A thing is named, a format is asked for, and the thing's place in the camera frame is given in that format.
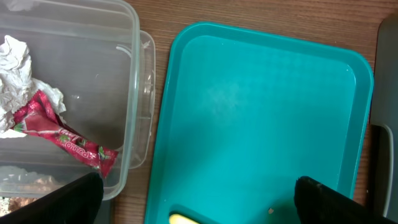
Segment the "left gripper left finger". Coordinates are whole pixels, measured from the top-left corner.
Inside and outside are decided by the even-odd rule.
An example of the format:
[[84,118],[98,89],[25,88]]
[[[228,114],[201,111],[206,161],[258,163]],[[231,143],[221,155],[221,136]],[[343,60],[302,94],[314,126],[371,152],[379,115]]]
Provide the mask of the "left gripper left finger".
[[1,217],[1,223],[93,223],[103,194],[103,180],[92,172]]

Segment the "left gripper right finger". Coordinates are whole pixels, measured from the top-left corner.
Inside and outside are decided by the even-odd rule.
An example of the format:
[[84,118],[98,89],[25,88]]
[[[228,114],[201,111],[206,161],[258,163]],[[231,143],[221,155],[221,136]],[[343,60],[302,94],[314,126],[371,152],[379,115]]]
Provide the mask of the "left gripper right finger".
[[294,204],[302,224],[395,224],[308,176],[296,181]]

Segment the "brown food chunk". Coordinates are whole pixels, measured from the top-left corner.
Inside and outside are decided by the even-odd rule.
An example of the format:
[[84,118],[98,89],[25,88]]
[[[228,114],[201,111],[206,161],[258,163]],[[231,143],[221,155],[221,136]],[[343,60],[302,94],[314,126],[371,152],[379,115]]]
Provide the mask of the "brown food chunk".
[[15,212],[35,202],[44,195],[59,189],[61,186],[61,183],[57,182],[54,177],[47,175],[35,178],[27,184],[17,185],[16,193],[12,193],[7,197],[5,204],[6,214]]

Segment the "red snack wrapper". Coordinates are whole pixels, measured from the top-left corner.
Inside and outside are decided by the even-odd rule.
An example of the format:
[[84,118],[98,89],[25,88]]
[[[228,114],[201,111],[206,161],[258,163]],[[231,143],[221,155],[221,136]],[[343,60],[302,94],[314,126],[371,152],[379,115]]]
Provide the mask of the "red snack wrapper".
[[100,146],[63,123],[55,113],[47,95],[39,90],[13,114],[13,130],[44,138],[63,149],[105,178],[116,162],[118,152]]

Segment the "yellow plastic spoon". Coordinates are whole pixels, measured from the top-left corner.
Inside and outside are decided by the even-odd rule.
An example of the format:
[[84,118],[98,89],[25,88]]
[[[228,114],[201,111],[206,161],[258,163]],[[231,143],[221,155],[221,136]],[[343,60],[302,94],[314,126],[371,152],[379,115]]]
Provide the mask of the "yellow plastic spoon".
[[199,224],[198,222],[193,221],[190,218],[187,218],[181,214],[172,214],[169,217],[170,224]]

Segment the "foil wrapper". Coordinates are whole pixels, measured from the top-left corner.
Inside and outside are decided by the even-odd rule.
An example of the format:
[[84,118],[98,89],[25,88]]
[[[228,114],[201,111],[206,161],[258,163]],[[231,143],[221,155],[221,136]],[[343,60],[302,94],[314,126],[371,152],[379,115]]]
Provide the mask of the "foil wrapper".
[[1,44],[1,138],[23,138],[12,130],[13,114],[27,104],[36,91],[43,91],[57,114],[66,111],[63,93],[58,88],[32,77],[32,59],[25,42],[10,35]]

